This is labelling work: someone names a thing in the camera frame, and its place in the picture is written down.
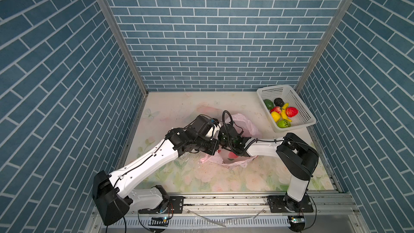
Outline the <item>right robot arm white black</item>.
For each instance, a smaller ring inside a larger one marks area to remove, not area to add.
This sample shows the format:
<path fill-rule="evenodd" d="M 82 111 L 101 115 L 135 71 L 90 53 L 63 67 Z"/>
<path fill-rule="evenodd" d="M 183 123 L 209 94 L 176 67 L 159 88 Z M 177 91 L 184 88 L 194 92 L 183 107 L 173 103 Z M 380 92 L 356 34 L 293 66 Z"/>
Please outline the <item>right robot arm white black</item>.
<path fill-rule="evenodd" d="M 319 163 L 318 152 L 294 133 L 278 139 L 243 137 L 231 124 L 224 124 L 217 133 L 220 145 L 238 156 L 270 156 L 280 159 L 291 173 L 283 203 L 290 212 L 300 212 L 307 201 L 305 195 Z"/>

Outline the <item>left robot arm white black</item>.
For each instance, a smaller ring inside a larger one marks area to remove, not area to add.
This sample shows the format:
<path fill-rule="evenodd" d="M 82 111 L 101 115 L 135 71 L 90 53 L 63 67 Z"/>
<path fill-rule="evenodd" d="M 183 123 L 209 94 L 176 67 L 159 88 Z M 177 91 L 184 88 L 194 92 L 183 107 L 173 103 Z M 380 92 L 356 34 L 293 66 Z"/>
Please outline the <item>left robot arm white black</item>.
<path fill-rule="evenodd" d="M 221 123 L 199 115 L 183 128 L 172 128 L 154 148 L 130 164 L 111 173 L 100 171 L 93 178 L 92 199 L 105 226 L 124 218 L 130 209 L 164 211 L 169 195 L 160 186 L 148 190 L 136 187 L 162 166 L 185 153 L 213 155 L 219 147 L 215 134 Z"/>

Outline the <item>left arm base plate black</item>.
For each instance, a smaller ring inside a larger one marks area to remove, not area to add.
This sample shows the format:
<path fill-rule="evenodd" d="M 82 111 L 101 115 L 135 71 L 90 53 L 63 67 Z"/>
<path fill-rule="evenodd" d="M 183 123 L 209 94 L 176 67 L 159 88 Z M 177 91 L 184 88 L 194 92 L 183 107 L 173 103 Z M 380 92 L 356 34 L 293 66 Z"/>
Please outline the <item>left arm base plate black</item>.
<path fill-rule="evenodd" d="M 168 201 L 162 201 L 155 209 L 141 209 L 140 214 L 181 214 L 183 212 L 184 196 L 171 196 Z"/>

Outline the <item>pink plastic fruit bag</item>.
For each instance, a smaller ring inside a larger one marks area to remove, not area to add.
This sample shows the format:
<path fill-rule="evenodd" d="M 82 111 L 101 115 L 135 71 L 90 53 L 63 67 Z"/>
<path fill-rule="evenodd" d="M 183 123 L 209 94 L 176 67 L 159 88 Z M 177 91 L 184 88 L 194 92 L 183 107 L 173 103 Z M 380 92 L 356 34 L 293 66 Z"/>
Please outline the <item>pink plastic fruit bag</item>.
<path fill-rule="evenodd" d="M 213 155 L 207 154 L 201 158 L 200 163 L 211 162 L 225 168 L 245 168 L 255 158 L 247 154 L 248 141 L 259 137 L 259 129 L 247 117 L 224 111 L 221 128 L 215 135 L 219 148 Z"/>

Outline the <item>yellow banana toy fruit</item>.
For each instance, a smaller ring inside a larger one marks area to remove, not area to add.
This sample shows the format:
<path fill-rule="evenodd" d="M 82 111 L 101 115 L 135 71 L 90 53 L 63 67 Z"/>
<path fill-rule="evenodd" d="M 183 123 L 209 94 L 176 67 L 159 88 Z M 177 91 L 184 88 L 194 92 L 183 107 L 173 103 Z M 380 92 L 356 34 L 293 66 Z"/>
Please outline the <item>yellow banana toy fruit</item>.
<path fill-rule="evenodd" d="M 292 122 L 292 120 L 287 116 L 287 114 L 286 114 L 286 109 L 289 107 L 289 104 L 288 103 L 286 103 L 281 109 L 282 109 L 282 113 L 281 113 L 281 117 L 284 119 L 284 120 L 286 120 L 286 121 L 288 121 L 289 123 L 291 123 Z"/>

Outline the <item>red wax apple toy fruit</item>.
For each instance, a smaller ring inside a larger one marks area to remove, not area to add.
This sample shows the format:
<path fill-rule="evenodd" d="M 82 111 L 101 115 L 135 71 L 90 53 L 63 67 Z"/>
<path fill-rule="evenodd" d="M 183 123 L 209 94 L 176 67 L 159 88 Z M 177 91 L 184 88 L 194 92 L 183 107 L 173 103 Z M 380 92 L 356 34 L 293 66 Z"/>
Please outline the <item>red wax apple toy fruit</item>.
<path fill-rule="evenodd" d="M 281 114 L 282 113 L 282 109 L 281 109 L 280 106 L 276 106 L 276 107 L 274 107 L 273 109 L 270 110 L 270 113 L 273 113 L 273 112 L 276 112 L 276 113 Z"/>

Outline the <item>white plastic mesh basket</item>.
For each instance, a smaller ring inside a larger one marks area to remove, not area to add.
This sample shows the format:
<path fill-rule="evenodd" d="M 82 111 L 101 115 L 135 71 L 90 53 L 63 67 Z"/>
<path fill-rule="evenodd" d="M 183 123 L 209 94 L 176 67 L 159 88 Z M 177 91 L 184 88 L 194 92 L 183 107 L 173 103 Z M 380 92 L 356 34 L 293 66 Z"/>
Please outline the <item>white plastic mesh basket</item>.
<path fill-rule="evenodd" d="M 257 95 L 275 132 L 316 124 L 315 116 L 289 85 L 260 88 Z"/>

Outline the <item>light green bumpy toy fruit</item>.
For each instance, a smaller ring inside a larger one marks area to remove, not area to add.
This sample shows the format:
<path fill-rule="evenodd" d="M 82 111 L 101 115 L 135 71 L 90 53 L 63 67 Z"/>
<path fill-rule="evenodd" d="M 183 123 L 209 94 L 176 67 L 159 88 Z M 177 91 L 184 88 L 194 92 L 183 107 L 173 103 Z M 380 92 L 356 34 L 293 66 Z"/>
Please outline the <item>light green bumpy toy fruit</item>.
<path fill-rule="evenodd" d="M 279 128 L 289 128 L 291 127 L 291 123 L 286 119 L 281 119 L 277 122 L 277 126 Z"/>

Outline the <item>red strawberry toy fruit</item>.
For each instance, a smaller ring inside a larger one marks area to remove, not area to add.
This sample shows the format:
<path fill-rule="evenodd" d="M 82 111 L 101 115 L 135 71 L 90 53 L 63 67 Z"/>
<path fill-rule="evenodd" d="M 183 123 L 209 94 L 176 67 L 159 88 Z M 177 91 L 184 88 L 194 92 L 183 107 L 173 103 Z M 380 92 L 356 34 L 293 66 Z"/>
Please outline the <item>red strawberry toy fruit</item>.
<path fill-rule="evenodd" d="M 295 107 L 288 107 L 286 109 L 286 114 L 289 118 L 295 117 L 298 113 L 299 111 Z"/>

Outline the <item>yellow lemon toy fruit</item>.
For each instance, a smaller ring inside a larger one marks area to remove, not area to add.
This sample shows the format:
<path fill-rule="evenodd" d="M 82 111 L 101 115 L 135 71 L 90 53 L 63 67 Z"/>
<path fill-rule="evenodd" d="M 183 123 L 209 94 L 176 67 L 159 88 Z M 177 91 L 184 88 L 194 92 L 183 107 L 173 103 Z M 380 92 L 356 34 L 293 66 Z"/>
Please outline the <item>yellow lemon toy fruit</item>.
<path fill-rule="evenodd" d="M 275 123 L 281 119 L 281 115 L 278 112 L 271 112 L 271 117 Z"/>

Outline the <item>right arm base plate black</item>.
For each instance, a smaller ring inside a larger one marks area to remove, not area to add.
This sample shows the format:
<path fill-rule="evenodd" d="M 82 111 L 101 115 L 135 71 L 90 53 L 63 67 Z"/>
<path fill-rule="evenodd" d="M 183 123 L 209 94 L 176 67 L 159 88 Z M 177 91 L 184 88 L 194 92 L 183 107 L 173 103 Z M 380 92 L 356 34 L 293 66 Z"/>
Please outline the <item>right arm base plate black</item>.
<path fill-rule="evenodd" d="M 270 195 L 267 197 L 267 203 L 271 213 L 312 213 L 314 211 L 312 202 L 307 195 L 300 202 L 287 194 L 284 196 Z"/>

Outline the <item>black avocado toy fruit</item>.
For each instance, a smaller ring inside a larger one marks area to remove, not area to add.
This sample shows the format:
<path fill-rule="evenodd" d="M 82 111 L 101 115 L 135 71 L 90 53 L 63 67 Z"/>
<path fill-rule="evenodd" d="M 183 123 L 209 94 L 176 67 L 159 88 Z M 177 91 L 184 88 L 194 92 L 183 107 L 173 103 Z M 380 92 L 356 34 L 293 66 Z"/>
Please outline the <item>black avocado toy fruit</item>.
<path fill-rule="evenodd" d="M 283 107 L 285 102 L 281 99 L 281 98 L 275 98 L 274 101 L 274 106 L 279 106 L 279 107 Z"/>

